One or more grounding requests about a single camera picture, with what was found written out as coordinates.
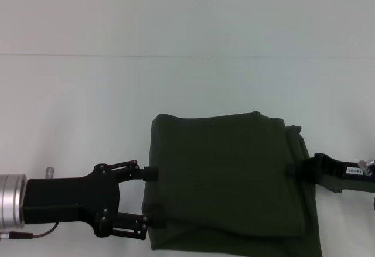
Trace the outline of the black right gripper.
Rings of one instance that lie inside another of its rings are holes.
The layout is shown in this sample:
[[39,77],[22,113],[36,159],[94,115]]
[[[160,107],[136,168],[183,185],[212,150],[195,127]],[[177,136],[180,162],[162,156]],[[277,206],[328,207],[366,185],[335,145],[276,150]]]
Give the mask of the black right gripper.
[[304,162],[287,164],[285,174],[304,178],[334,193],[343,190],[374,193],[374,160],[342,162],[326,154],[316,153]]

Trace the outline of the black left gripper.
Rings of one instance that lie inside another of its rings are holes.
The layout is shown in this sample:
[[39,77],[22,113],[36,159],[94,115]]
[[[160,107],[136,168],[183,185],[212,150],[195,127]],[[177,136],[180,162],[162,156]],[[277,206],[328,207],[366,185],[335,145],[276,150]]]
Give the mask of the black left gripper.
[[119,183],[157,181],[157,167],[141,168],[136,160],[98,164],[83,177],[30,179],[23,200],[26,224],[85,222],[97,237],[145,240],[148,230],[165,228],[166,211],[159,204],[143,204],[142,214],[118,212]]

